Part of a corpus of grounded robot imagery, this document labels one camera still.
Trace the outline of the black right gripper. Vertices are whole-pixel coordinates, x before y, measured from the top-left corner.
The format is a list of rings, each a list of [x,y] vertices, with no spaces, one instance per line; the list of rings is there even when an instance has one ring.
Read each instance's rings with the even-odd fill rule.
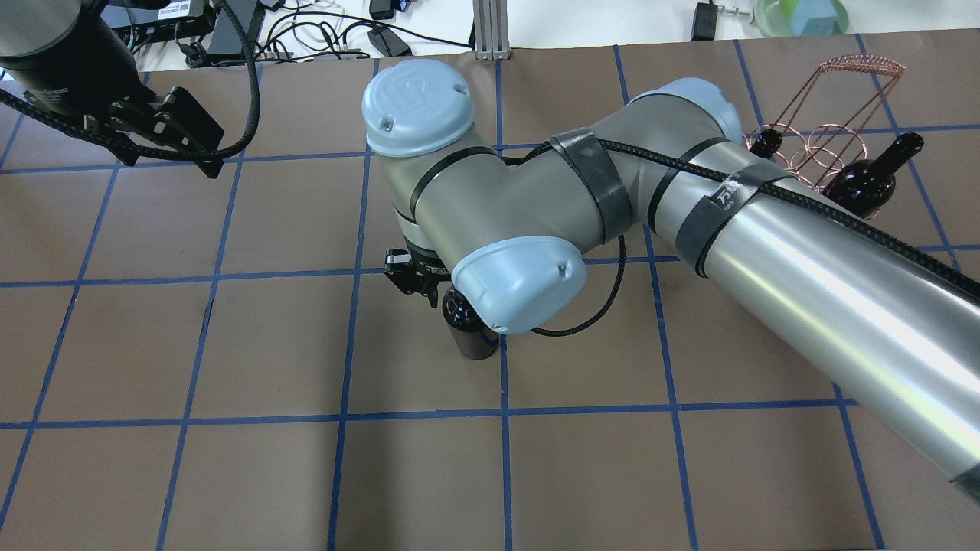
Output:
[[[437,255],[410,244],[407,249],[385,251],[383,272],[399,292],[426,297],[433,309],[439,304],[440,283],[451,280],[450,272]]]

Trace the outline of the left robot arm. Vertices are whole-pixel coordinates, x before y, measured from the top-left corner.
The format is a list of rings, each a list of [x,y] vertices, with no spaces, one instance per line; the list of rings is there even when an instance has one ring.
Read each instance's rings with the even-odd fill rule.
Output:
[[[126,166],[134,135],[181,154],[217,151],[224,130],[185,90],[147,87],[97,1],[4,1],[2,67],[27,116],[102,146]]]

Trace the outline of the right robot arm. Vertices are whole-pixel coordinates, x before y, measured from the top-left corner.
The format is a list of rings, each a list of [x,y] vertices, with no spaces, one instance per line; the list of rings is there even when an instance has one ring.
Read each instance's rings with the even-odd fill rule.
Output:
[[[645,92],[524,159],[480,136],[441,60],[381,70],[361,111],[403,292],[450,280],[480,329],[525,334],[581,292],[585,253],[643,223],[978,499],[978,283],[749,153],[712,83]]]

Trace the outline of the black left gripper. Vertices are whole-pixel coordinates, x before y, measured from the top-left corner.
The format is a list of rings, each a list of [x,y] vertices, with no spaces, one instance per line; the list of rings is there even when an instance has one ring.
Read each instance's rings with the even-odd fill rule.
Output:
[[[220,123],[179,86],[164,96],[126,96],[113,101],[102,118],[85,115],[84,129],[103,139],[120,139],[128,146],[135,144],[129,137],[137,135],[185,154],[217,150],[224,137]]]

